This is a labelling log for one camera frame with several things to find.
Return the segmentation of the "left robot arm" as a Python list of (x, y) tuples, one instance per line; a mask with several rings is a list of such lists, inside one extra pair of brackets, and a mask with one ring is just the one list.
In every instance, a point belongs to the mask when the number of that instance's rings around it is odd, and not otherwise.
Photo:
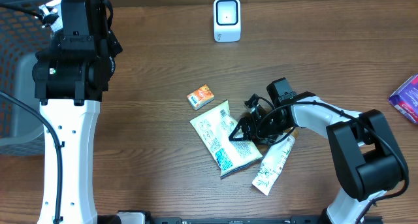
[(53, 0), (40, 7), (52, 40), (32, 71), (44, 118), (40, 223), (96, 223), (93, 141), (103, 93), (122, 47), (109, 0)]

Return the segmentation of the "white floral tube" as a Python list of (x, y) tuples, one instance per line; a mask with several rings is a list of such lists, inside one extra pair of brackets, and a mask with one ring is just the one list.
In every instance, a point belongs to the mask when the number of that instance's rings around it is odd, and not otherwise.
[(291, 153), (298, 131), (295, 127), (282, 133), (267, 151), (252, 185), (268, 196), (276, 180), (280, 177)]

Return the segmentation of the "small orange box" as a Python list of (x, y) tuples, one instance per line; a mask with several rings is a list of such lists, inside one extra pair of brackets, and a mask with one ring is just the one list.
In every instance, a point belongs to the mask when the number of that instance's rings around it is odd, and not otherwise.
[(194, 110), (202, 108), (204, 105), (214, 100), (214, 94), (205, 84), (187, 96), (187, 100)]

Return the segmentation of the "red purple snack packet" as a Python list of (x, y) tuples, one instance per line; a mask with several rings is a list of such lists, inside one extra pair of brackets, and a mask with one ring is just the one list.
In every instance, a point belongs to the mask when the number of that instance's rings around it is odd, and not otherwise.
[(403, 116), (417, 125), (417, 74), (409, 77), (388, 98)]

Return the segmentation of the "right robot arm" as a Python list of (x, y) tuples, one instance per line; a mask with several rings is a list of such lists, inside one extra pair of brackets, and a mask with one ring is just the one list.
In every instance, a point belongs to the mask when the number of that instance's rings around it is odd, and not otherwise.
[(378, 201), (398, 197), (409, 186), (406, 160), (389, 124), (379, 110), (344, 110), (309, 91), (293, 91), (286, 78), (266, 88), (267, 112), (254, 94), (245, 105), (249, 114), (230, 133), (230, 141), (254, 141), (271, 147), (297, 128), (309, 129), (329, 141), (341, 190), (319, 216), (292, 217), (310, 223), (382, 223), (368, 216)]

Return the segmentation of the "gold wet wipes pack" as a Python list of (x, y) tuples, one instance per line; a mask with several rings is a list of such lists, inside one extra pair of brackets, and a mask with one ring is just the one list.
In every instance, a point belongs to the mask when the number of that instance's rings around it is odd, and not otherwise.
[(228, 101), (192, 119), (190, 124), (220, 168), (221, 178), (242, 170), (262, 158), (262, 154), (252, 141), (229, 140), (238, 122), (230, 116)]

